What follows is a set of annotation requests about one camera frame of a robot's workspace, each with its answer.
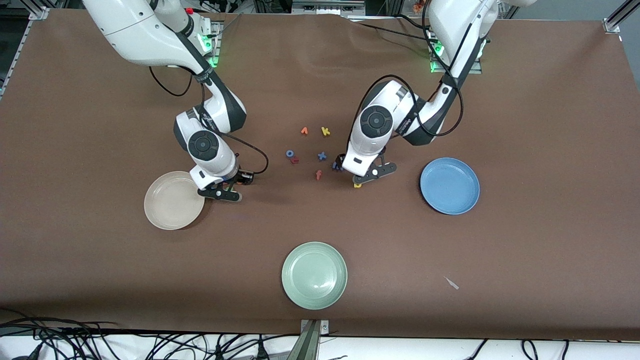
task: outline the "plate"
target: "plate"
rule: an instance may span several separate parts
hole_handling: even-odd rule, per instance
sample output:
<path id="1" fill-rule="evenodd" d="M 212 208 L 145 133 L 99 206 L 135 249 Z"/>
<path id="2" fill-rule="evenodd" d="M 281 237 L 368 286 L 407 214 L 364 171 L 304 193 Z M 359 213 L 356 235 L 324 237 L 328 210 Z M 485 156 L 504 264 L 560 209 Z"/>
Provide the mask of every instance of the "plate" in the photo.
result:
<path id="1" fill-rule="evenodd" d="M 147 219 L 163 230 L 176 230 L 192 223 L 204 206 L 198 186 L 188 172 L 174 171 L 158 177 L 145 195 Z"/>
<path id="2" fill-rule="evenodd" d="M 333 305 L 347 286 L 347 265 L 331 245 L 313 241 L 289 253 L 282 286 L 296 305 L 320 310 Z"/>
<path id="3" fill-rule="evenodd" d="M 460 215 L 476 205 L 480 182 L 467 164 L 454 158 L 440 158 L 424 167 L 420 191 L 432 208 L 447 215 Z"/>

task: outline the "blue plate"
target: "blue plate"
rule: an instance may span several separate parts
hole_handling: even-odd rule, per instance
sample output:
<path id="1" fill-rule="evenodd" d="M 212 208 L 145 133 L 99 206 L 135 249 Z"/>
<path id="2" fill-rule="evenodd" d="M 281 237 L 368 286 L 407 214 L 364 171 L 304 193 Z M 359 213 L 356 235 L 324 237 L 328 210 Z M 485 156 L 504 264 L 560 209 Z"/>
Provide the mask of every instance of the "blue plate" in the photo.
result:
<path id="1" fill-rule="evenodd" d="M 467 164 L 454 158 L 440 158 L 424 167 L 420 190 L 432 208 L 448 215 L 460 215 L 478 202 L 480 182 Z"/>

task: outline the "green plate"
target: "green plate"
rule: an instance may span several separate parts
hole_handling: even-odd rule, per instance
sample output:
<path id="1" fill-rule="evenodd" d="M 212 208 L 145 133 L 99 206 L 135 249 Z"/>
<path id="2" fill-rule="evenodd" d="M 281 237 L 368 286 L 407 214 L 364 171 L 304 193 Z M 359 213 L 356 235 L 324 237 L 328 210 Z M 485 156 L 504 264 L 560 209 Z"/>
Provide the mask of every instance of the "green plate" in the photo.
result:
<path id="1" fill-rule="evenodd" d="M 282 286 L 300 307 L 320 310 L 333 305 L 347 286 L 347 265 L 331 245 L 304 243 L 287 256 Z"/>

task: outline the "brown tabletop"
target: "brown tabletop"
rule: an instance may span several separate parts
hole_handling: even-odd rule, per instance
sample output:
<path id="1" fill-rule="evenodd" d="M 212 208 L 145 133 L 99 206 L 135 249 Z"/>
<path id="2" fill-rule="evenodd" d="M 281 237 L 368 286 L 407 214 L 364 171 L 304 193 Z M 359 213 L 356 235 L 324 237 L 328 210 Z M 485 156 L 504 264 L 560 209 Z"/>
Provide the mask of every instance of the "brown tabletop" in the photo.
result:
<path id="1" fill-rule="evenodd" d="M 139 329 L 281 333 L 328 318 L 345 335 L 640 339 L 640 96 L 622 44 L 593 21 L 498 21 L 491 37 L 460 127 L 425 147 L 392 140 L 397 172 L 354 189 L 331 163 L 356 106 L 388 73 L 428 97 L 441 75 L 424 42 L 333 15 L 243 15 L 217 71 L 248 110 L 234 134 L 269 154 L 269 170 L 239 204 L 208 200 L 193 225 L 162 231 L 143 198 L 193 166 L 172 126 L 200 89 L 166 94 L 86 12 L 52 10 L 0 102 L 0 304 Z M 188 81 L 157 75 L 174 91 Z M 420 195 L 422 168 L 444 156 L 480 179 L 464 215 Z M 306 241 L 348 266 L 344 295 L 321 311 L 280 282 Z"/>

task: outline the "white floor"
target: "white floor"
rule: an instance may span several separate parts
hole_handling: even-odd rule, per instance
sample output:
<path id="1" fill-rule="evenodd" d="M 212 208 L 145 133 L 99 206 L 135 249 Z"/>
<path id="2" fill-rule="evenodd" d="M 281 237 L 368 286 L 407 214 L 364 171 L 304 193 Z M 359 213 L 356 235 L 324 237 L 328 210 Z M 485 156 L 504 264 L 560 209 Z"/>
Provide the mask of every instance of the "white floor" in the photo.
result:
<path id="1" fill-rule="evenodd" d="M 223 341 L 233 335 L 226 335 Z M 121 360 L 142 360 L 146 358 L 154 346 L 153 338 L 140 338 L 133 335 L 109 335 L 106 337 L 112 349 Z M 244 336 L 238 339 L 234 346 L 255 339 L 256 336 Z M 218 339 L 217 335 L 206 336 L 206 346 L 213 349 Z M 270 354 L 279 354 L 292 349 L 297 337 L 273 339 L 264 343 Z M 465 360 L 470 357 L 481 340 L 451 340 L 451 339 L 398 339 L 398 338 L 323 338 L 320 344 L 318 360 L 331 360 L 343 356 L 345 360 Z M 11 360 L 14 357 L 26 356 L 39 344 L 30 336 L 5 336 L 0 338 L 0 360 Z M 562 341 L 534 341 L 540 360 L 560 360 L 564 342 Z M 97 341 L 102 358 L 112 360 L 115 357 L 101 341 Z M 205 348 L 205 340 L 198 339 L 194 344 Z M 165 355 L 177 345 L 168 345 L 157 353 L 154 359 L 164 359 Z M 60 342 L 60 349 L 71 355 L 68 345 Z M 239 354 L 234 360 L 248 359 L 257 353 L 257 347 L 252 347 Z M 204 359 L 205 354 L 196 350 L 182 351 L 171 356 L 174 360 Z M 51 349 L 42 350 L 40 360 L 54 360 Z M 527 360 L 520 348 L 518 340 L 489 340 L 480 351 L 476 360 Z M 638 360 L 640 359 L 640 344 L 638 343 L 608 343 L 592 341 L 572 341 L 566 354 L 566 360 Z"/>

